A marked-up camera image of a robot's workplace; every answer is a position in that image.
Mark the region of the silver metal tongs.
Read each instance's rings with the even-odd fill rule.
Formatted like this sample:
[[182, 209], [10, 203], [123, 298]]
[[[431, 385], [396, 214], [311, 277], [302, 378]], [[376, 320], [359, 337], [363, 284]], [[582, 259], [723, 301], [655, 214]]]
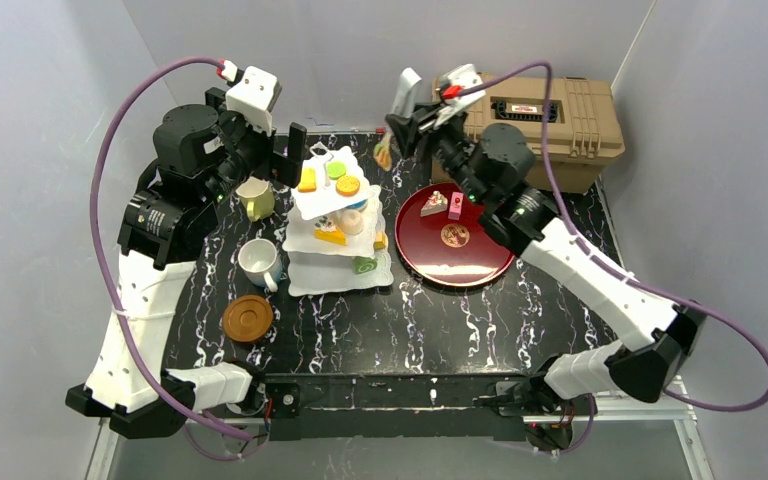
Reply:
[[[410, 67], [405, 68], [401, 72], [390, 113], [403, 117], [408, 117], [411, 115], [411, 112], [413, 111], [414, 105], [416, 103], [416, 96], [419, 91], [421, 81], [421, 77], [414, 69]], [[392, 134], [390, 133], [388, 126], [385, 127], [385, 133], [382, 139], [386, 139], [391, 142]]]

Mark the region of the white three-tier cake stand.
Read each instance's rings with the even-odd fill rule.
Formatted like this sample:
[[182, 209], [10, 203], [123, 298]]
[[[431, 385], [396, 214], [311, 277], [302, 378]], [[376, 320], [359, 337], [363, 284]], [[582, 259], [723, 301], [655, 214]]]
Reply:
[[[325, 170], [329, 161], [343, 162], [346, 174], [360, 179], [361, 188], [356, 195], [345, 197], [336, 192], [336, 180], [330, 180]], [[305, 167], [316, 170], [317, 190], [291, 190], [293, 206], [287, 213], [282, 244], [289, 259], [288, 293], [302, 297], [390, 286], [394, 277], [388, 249], [373, 248], [376, 233], [386, 233], [381, 187], [370, 183], [348, 146], [331, 150], [318, 142], [310, 148], [310, 157], [303, 161]], [[359, 235], [346, 235], [337, 226], [336, 217], [345, 209], [355, 209], [364, 215], [365, 230]], [[355, 275], [352, 259], [356, 256], [375, 257], [378, 268]]]

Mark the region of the orange rectangular biscuit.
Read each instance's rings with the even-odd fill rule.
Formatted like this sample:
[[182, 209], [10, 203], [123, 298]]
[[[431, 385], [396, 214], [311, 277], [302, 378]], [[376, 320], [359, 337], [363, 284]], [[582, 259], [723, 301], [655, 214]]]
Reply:
[[311, 193], [317, 190], [317, 174], [314, 168], [305, 167], [302, 169], [297, 190], [300, 193]]

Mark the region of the yellow triangular cake slice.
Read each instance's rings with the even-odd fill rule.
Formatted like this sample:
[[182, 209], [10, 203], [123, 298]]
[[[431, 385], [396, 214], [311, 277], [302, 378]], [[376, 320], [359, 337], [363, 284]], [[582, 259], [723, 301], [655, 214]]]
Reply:
[[390, 171], [392, 168], [392, 156], [390, 153], [390, 141], [382, 139], [375, 145], [373, 158], [376, 164], [384, 171]]

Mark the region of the green swirl roll cake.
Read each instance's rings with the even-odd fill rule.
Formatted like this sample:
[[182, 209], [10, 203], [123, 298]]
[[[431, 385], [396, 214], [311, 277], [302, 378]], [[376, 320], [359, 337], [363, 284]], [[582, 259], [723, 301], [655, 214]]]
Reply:
[[356, 256], [352, 259], [352, 271], [355, 275], [374, 272], [377, 268], [378, 260], [375, 257]]

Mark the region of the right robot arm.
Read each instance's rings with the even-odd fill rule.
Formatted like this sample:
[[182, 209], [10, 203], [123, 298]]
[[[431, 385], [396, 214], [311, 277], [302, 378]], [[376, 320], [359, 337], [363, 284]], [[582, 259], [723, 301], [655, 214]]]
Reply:
[[555, 202], [526, 182], [535, 155], [518, 129], [497, 123], [473, 142], [460, 119], [439, 128], [429, 116], [389, 114], [385, 121], [402, 155], [436, 159], [464, 196], [481, 207], [478, 222], [495, 243], [554, 278], [617, 337], [606, 346], [548, 360], [508, 398], [548, 408], [619, 390], [645, 403], [658, 401], [692, 350], [705, 314], [634, 288], [626, 271], [607, 272], [611, 259], [570, 232]]

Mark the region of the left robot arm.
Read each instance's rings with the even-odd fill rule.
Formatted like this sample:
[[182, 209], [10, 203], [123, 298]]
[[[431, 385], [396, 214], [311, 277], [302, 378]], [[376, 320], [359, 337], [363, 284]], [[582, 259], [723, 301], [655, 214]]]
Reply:
[[285, 151], [243, 115], [212, 105], [168, 111], [153, 134], [155, 159], [140, 175], [118, 236], [119, 273], [108, 276], [113, 308], [89, 378], [68, 407], [106, 417], [129, 439], [168, 437], [197, 412], [243, 402], [257, 375], [242, 362], [189, 370], [162, 362], [183, 288], [218, 206], [251, 178], [297, 185], [306, 128], [292, 123]]

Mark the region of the green round cookie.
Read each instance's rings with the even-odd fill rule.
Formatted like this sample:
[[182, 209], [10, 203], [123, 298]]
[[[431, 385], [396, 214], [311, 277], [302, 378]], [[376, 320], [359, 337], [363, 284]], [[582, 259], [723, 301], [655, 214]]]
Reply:
[[341, 161], [329, 161], [325, 165], [325, 170], [330, 180], [337, 180], [347, 172], [347, 167]]

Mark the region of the beige round macaron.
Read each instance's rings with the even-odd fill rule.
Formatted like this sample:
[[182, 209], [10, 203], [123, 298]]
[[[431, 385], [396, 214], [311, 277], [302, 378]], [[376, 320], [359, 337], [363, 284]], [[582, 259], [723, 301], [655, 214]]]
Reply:
[[364, 215], [355, 209], [345, 209], [336, 217], [339, 229], [346, 235], [359, 235], [365, 230]]

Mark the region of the orange round cookie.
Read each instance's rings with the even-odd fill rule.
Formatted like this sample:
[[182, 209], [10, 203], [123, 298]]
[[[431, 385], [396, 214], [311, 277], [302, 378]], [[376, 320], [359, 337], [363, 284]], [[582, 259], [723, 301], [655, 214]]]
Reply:
[[354, 175], [342, 175], [336, 180], [336, 192], [345, 197], [356, 195], [361, 188], [361, 181]]

